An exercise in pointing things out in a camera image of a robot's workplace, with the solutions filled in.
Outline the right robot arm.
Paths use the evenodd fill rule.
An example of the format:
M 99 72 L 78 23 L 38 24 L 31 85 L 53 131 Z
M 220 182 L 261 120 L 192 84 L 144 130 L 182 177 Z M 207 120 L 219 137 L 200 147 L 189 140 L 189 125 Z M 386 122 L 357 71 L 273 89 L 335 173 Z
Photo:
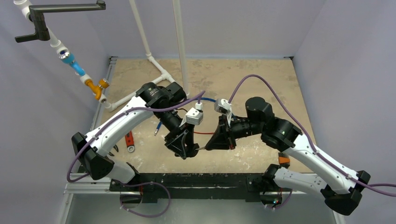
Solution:
M 289 188 L 318 196 L 330 209 L 344 216 L 357 208 L 370 175 L 333 159 L 296 125 L 276 117 L 271 104 L 263 98 L 249 98 L 245 103 L 247 116 L 236 120 L 232 119 L 232 106 L 226 99 L 218 99 L 214 109 L 220 113 L 219 123 L 206 150 L 234 149 L 237 139 L 258 134 L 267 146 L 297 159 L 315 173 L 311 176 L 270 165 L 262 177 L 266 189 Z

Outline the orange pipe valve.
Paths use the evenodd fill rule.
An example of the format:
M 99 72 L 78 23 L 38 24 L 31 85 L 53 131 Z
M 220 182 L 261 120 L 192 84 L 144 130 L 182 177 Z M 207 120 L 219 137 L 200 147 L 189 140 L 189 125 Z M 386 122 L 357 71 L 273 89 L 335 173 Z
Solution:
M 91 79 L 84 81 L 84 84 L 91 89 L 97 101 L 100 101 L 102 91 L 109 87 L 109 82 L 105 78 L 101 79 L 97 85 Z

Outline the red handled wrench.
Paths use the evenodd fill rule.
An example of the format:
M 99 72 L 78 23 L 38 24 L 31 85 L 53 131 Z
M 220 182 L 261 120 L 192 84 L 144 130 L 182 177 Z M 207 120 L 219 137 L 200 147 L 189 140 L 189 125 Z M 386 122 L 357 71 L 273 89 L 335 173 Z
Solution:
M 125 135 L 125 142 L 126 142 L 126 146 L 127 146 L 127 151 L 129 153 L 133 153 L 135 151 L 135 146 L 134 146 L 134 137 L 133 137 L 132 131 L 128 132 Z

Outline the blue cable lock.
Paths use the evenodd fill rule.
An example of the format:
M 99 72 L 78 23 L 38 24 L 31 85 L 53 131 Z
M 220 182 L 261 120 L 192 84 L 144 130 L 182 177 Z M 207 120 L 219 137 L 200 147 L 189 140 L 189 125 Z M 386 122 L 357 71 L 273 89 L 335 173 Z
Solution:
M 213 103 L 215 102 L 215 100 L 212 99 L 212 98 L 205 98 L 205 97 L 203 97 L 203 98 L 201 98 L 201 99 L 204 100 L 204 101 L 210 101 L 210 102 L 213 102 Z M 156 136 L 156 135 L 158 134 L 158 132 L 159 132 L 161 126 L 162 126 L 162 122 L 160 121 L 159 124 L 157 125 L 155 131 L 154 131 L 154 136 Z

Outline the aluminium rail frame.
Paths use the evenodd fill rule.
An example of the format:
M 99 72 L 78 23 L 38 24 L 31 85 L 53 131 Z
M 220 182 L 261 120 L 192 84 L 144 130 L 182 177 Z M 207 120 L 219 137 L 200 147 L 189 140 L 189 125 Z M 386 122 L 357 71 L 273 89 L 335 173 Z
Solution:
M 108 72 L 106 75 L 106 78 L 110 78 L 111 80 L 114 79 L 115 75 L 115 70 L 117 68 L 117 63 L 120 65 L 121 61 L 137 61 L 142 63 L 141 66 L 137 66 L 136 69 L 133 69 L 133 71 L 137 71 L 139 68 L 143 68 L 142 66 L 148 66 L 148 64 L 151 64 L 150 68 L 156 68 L 158 72 L 161 74 L 158 75 L 155 79 L 153 78 L 152 82 L 155 84 L 160 84 L 165 81 L 167 82 L 175 82 L 175 77 L 176 75 L 172 75 L 166 68 L 164 68 L 158 60 L 156 60 L 153 56 L 149 55 L 147 56 L 146 60 L 143 59 L 126 59 L 126 58 L 121 58 L 121 57 L 115 57 L 112 56 L 110 58 L 110 64 L 108 68 Z M 115 112 L 118 109 L 121 109 L 121 106 L 126 106 L 127 102 L 131 100 L 135 96 L 135 92 L 133 91 L 129 93 L 129 95 L 126 95 L 124 98 L 120 98 L 119 100 L 115 100 L 112 102 L 109 100 L 108 96 L 110 91 L 105 91 L 103 90 L 103 94 L 107 97 L 107 101 L 104 103 L 100 103 L 97 106 L 95 116 L 91 125 L 91 130 L 98 129 L 99 128 L 99 123 L 104 115 L 110 115 L 111 113 Z M 81 180 L 75 182 L 75 183 L 68 183 L 65 188 L 65 193 L 68 192 L 68 194 L 119 194 L 121 193 L 118 192 L 111 192 L 109 190 L 110 184 L 111 184 L 112 179 L 110 180 L 108 177 L 104 177 L 103 179 L 100 180 L 93 180 L 90 176 L 84 177 Z

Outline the black pliers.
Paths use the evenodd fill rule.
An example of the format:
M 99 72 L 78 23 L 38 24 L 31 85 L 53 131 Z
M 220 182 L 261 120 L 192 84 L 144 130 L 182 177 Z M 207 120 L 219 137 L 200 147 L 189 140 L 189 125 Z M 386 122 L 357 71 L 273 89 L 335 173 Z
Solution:
M 109 156 L 114 156 L 114 153 L 115 153 L 115 152 L 117 152 L 117 153 L 119 152 L 119 148 L 118 148 L 117 145 L 114 145 L 114 146 L 113 146 L 112 150 L 108 153 L 108 155 L 109 155 Z

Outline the orange brush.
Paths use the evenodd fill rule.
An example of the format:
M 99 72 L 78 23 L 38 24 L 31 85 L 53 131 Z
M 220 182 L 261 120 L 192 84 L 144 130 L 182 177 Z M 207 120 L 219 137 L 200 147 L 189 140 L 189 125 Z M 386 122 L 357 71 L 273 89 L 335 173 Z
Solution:
M 290 166 L 290 158 L 286 153 L 278 153 L 278 163 L 280 166 L 288 168 Z

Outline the blue pipe valve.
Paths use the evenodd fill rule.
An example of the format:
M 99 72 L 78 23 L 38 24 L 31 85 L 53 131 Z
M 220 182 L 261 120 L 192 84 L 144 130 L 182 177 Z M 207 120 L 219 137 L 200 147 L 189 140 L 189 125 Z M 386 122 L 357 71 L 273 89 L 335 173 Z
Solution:
M 68 49 L 61 50 L 58 53 L 58 58 L 66 65 L 69 65 L 77 73 L 77 75 L 84 76 L 86 74 L 86 72 L 78 64 L 74 54 L 71 53 Z

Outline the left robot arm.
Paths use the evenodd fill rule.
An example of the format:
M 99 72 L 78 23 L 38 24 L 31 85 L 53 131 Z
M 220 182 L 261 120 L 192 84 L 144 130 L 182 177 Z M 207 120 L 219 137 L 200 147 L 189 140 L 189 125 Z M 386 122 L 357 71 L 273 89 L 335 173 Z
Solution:
M 183 160 L 196 156 L 199 145 L 194 142 L 194 127 L 202 120 L 203 113 L 192 108 L 181 118 L 177 110 L 193 101 L 200 102 L 204 93 L 188 99 L 176 82 L 166 87 L 153 82 L 144 84 L 126 106 L 101 126 L 87 134 L 77 132 L 72 136 L 76 155 L 73 161 L 79 161 L 93 180 L 109 177 L 121 182 L 128 191 L 137 189 L 137 170 L 127 162 L 109 158 L 111 149 L 140 123 L 156 116 L 169 131 L 164 138 L 165 147 Z

